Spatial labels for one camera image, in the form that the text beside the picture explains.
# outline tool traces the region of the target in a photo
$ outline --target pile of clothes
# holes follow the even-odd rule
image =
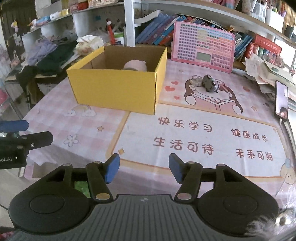
[[[52,76],[62,72],[61,66],[66,63],[74,54],[77,45],[77,35],[66,30],[61,37],[42,37],[38,39],[27,53],[22,65],[22,70],[16,74],[16,79],[20,83],[23,91],[30,81],[34,80],[37,74]]]

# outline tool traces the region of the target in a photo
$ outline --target phone screen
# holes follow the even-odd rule
[[[283,120],[288,119],[288,87],[279,81],[276,85],[276,115]]]

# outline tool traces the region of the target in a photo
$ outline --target box on shelf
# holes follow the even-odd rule
[[[271,40],[252,32],[249,32],[249,34],[253,37],[252,42],[254,44],[259,45],[259,47],[267,49],[268,51],[271,51],[277,55],[281,54],[281,47],[272,42]]]
[[[284,25],[284,18],[271,9],[266,9],[265,23],[273,27],[279,32],[282,32]]]
[[[122,70],[130,60],[146,61],[147,72]],[[104,46],[67,69],[79,104],[155,114],[165,78],[167,48]]]

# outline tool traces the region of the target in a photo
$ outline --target star print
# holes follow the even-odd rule
[[[123,153],[125,153],[125,151],[123,150],[123,148],[121,148],[120,150],[118,150],[119,155],[122,155]]]

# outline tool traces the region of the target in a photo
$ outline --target purple cloth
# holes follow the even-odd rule
[[[50,42],[46,38],[38,39],[35,45],[32,46],[28,53],[27,63],[28,65],[34,66],[37,62],[42,60],[51,52],[55,51],[57,45]]]

